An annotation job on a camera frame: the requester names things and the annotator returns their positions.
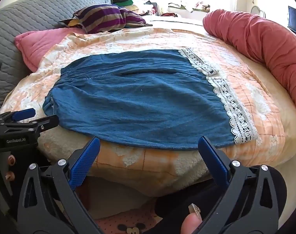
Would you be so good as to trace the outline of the left hand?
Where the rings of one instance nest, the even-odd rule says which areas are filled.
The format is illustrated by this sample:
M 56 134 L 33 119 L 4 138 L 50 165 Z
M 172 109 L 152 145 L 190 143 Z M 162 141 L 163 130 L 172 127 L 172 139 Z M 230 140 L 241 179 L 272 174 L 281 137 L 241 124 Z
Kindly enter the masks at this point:
M 9 155 L 7 158 L 8 172 L 5 175 L 7 181 L 13 181 L 15 179 L 15 174 L 12 171 L 13 166 L 16 163 L 16 158 L 13 155 Z

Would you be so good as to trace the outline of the right hand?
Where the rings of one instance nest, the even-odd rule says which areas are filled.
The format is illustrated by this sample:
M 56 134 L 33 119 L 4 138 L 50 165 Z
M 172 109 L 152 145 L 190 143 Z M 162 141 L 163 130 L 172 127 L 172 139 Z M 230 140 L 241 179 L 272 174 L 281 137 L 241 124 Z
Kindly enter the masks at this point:
M 189 214 L 184 219 L 181 226 L 181 234 L 192 234 L 193 231 L 202 223 L 202 217 L 200 215 L 200 209 L 195 204 L 188 206 Z

